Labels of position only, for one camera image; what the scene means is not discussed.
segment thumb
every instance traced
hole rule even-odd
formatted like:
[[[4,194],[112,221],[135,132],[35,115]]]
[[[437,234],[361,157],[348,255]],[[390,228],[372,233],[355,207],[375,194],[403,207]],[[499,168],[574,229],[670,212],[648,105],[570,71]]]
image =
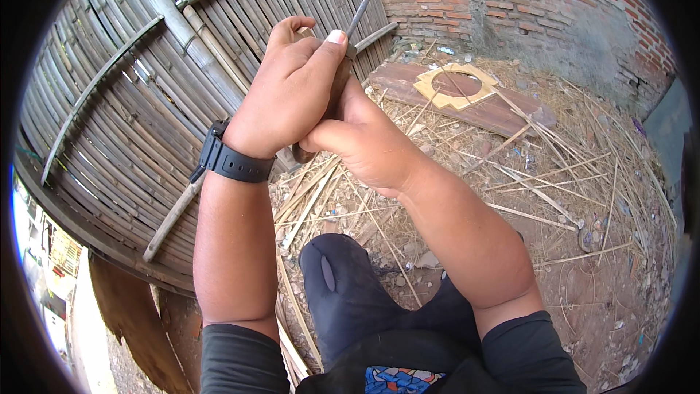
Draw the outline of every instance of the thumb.
[[[311,55],[304,68],[309,67],[321,82],[332,82],[347,47],[348,38],[345,32],[334,29],[330,31],[320,48]]]
[[[299,141],[308,152],[330,151],[334,154],[347,154],[357,142],[357,125],[340,120],[322,120],[308,135]]]

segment bamboo wall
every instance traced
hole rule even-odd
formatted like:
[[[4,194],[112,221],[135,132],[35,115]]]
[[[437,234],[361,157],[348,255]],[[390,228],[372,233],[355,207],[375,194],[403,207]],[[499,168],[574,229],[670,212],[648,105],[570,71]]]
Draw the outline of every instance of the bamboo wall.
[[[346,28],[361,0],[202,0],[201,20],[251,81],[272,27],[294,14],[313,16],[317,37]],[[197,225],[194,200],[153,263],[141,254],[188,185],[206,130],[234,112],[243,93],[225,74],[202,66],[160,22],[110,70],[68,130],[47,186],[39,179],[73,104],[115,52],[157,16],[152,0],[69,0],[51,26],[31,74],[21,113],[15,165],[33,196],[77,240],[152,281],[193,290]],[[387,24],[373,0],[359,42]],[[363,79],[389,48],[383,37],[358,55]]]

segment person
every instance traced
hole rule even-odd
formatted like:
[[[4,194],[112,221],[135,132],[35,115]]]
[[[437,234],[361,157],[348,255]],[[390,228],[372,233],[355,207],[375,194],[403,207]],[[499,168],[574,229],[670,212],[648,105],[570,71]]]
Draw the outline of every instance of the person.
[[[347,48],[294,32],[293,16],[269,36],[250,92],[223,143],[270,159],[299,142],[339,154],[377,193],[396,198],[444,266],[440,289],[417,311],[398,306],[352,238],[323,234],[299,263],[325,373],[298,393],[584,393],[561,347],[519,234],[469,186],[427,157],[350,77],[343,120],[321,120]],[[275,231],[267,182],[209,171],[194,254],[202,309],[203,393],[289,393],[275,316]]]

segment forearm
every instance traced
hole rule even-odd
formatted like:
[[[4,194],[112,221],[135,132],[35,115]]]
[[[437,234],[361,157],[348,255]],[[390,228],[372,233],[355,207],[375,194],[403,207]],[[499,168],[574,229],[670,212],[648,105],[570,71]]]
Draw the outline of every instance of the forearm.
[[[193,266],[205,325],[263,324],[262,333],[277,337],[275,233],[267,182],[207,173]]]
[[[454,174],[427,158],[419,168],[398,199],[474,307],[482,335],[499,323],[491,313],[506,302],[516,312],[533,301],[541,306],[530,257],[517,232]]]

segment black t-shirt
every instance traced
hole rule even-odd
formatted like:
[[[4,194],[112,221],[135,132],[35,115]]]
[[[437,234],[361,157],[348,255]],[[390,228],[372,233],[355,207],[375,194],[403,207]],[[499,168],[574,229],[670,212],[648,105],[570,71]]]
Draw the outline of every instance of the black t-shirt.
[[[482,355],[436,332],[392,330],[351,346],[297,393],[585,393],[549,314],[506,321]],[[202,393],[289,393],[279,345],[235,325],[204,328]]]

